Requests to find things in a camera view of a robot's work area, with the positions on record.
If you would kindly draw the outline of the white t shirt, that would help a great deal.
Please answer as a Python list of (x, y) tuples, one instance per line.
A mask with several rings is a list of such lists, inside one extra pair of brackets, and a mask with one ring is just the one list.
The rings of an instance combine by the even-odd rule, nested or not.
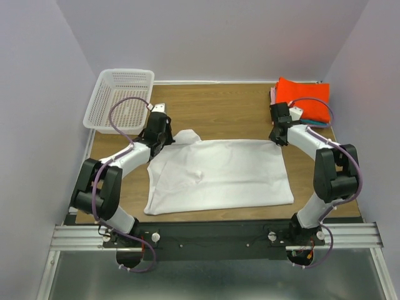
[(160, 215), (292, 204), (281, 148), (257, 139), (202, 140), (179, 131), (149, 163), (144, 213)]

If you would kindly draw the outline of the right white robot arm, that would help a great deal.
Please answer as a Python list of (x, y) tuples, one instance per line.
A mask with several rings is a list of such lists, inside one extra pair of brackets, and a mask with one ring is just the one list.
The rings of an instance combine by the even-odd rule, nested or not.
[(363, 187), (358, 154), (352, 144), (338, 144), (300, 120), (294, 120), (286, 102), (270, 105), (273, 123), (269, 139), (278, 146), (292, 145), (314, 161), (314, 192), (293, 215), (286, 237), (300, 245), (315, 235), (336, 207), (357, 198)]

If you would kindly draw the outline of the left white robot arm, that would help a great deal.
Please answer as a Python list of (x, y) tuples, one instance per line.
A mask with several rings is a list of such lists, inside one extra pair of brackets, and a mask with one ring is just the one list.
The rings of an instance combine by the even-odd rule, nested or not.
[(140, 237), (139, 221), (119, 205), (122, 181), (172, 143), (171, 118), (165, 112), (151, 112), (146, 127), (123, 150), (101, 160), (89, 158), (83, 162), (71, 206), (117, 231), (117, 240), (123, 246), (135, 245)]

